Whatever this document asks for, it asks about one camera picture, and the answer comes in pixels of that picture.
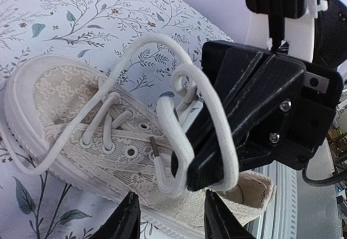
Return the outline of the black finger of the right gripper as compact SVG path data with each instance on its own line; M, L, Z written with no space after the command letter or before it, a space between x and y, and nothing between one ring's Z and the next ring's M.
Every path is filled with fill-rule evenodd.
M286 100L297 103L303 63L268 54L227 54L220 66L212 62L202 66L206 74L216 74L213 85L232 131L236 172L271 163L275 154L269 135L283 137L289 128L292 113L282 112L279 106ZM221 156L216 129L211 113L203 108L187 131L195 153L187 171L190 191L213 188L228 179L229 166Z
M225 110L236 147L239 170L271 163L268 132L261 122L269 111L262 104L259 81L270 53L227 41L206 42L202 48L202 70L215 88ZM206 106L186 132L195 157L187 170L188 179L223 179L221 149L211 113Z

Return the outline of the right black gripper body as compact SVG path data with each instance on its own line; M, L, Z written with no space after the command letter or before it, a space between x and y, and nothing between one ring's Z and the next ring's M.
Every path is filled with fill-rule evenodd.
M302 170L323 143L336 115L342 77L313 63L270 57L252 84L260 115L243 147L244 170L278 161Z

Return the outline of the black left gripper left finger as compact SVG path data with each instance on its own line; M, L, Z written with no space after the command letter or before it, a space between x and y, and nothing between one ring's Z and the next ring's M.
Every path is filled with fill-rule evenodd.
M134 192L129 192L106 222L93 234L93 238L140 238L140 205L138 195Z

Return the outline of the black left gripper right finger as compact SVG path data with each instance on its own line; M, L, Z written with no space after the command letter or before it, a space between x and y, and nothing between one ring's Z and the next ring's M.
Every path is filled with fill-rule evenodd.
M206 239L255 239L212 190L205 192L204 234Z

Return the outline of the white shoelace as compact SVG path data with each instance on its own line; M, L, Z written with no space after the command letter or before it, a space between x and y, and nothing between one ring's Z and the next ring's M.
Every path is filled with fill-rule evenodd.
M173 101L167 97L162 96L157 102L157 116L160 126L168 138L170 145L173 147L174 152L178 158L178 170L175 179L172 183L168 183L164 166L160 156L155 155L154 165L155 173L159 188L171 197L179 196L188 187L188 167L194 159L194 151L191 143L188 141L181 125L187 119L187 116L197 101L198 93L201 93L204 102L210 112L213 120L217 139L219 142L224 177L220 182L210 185L210 187L217 191L226 191L234 188L239 179L239 164L236 155L236 148L232 138L232 132L228 124L228 120L218 97L216 91L212 87L207 76L198 68L196 68L189 55L185 50L173 39L162 35L153 34L142 36L136 39L123 53L119 63L112 70L106 82L99 88L95 95L82 107L81 111L76 117L67 125L62 134L58 137L57 142L48 151L47 156L44 158L37 167L33 169L27 168L18 159L16 153L13 151L10 142L7 138L3 139L8 153L11 155L16 166L27 175L40 175L49 167L57 158L63 146L67 142L69 136L77 128L78 124L85 118L85 116L100 102L103 105L100 111L90 124L89 130L82 138L82 143L85 146L90 144L88 138L91 137L100 124L103 116L109 110L110 106L117 99L110 94L116 79L119 77L122 69L126 66L131 56L137 52L139 48L149 43L160 43L167 46L170 50L174 51L182 60L176 70L172 74L172 87L175 92L184 97L184 100L178 107L174 107Z

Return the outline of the white lace sneaker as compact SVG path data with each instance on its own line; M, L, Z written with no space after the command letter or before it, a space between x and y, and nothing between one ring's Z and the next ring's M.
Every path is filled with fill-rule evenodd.
M18 67L4 91L5 130L13 151L29 169L38 166L67 125L110 75L61 56L35 57ZM185 189L171 197L158 186L154 159L159 155L168 183L178 158L165 136L157 111L114 83L116 97L85 146L82 138L100 111L100 101L69 136L45 172L112 201L133 191L144 217L173 238L204 237L204 190Z

